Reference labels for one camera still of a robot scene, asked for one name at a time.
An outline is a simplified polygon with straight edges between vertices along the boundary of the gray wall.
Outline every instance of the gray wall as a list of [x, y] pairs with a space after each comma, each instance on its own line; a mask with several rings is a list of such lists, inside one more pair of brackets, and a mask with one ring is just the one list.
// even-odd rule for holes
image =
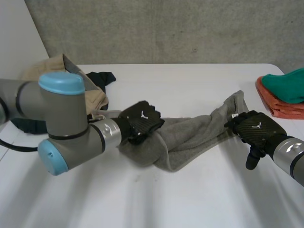
[[304, 66], [303, 0], [26, 0], [50, 56], [77, 64]]
[[48, 58], [24, 0], [0, 0], [0, 78], [17, 79]]

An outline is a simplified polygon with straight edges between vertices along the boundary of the white wall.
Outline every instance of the white wall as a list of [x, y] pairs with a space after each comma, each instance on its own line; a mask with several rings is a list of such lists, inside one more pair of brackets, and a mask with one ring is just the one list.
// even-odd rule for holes
[[24, 0], [0, 0], [0, 78], [17, 79], [48, 58]]

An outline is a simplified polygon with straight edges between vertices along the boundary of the light blue joint cap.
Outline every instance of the light blue joint cap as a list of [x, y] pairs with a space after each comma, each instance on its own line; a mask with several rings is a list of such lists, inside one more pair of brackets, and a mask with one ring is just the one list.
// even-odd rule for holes
[[68, 166], [57, 148], [47, 139], [39, 143], [38, 154], [47, 171], [58, 176], [68, 171]]
[[41, 75], [39, 86], [55, 94], [78, 95], [85, 92], [85, 85], [82, 77], [65, 72], [54, 72]]

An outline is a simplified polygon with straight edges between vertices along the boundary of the black cable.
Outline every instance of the black cable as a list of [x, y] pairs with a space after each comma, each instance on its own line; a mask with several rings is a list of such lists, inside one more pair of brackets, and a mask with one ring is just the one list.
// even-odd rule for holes
[[25, 146], [15, 146], [12, 144], [9, 144], [3, 140], [0, 139], [0, 145], [9, 148], [14, 151], [19, 151], [19, 152], [34, 152], [38, 150], [38, 147], [25, 147]]

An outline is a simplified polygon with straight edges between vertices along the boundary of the green cloth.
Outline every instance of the green cloth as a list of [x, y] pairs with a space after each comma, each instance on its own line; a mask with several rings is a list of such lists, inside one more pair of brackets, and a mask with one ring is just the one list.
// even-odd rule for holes
[[266, 75], [262, 83], [282, 101], [290, 104], [304, 101], [304, 68], [282, 76]]

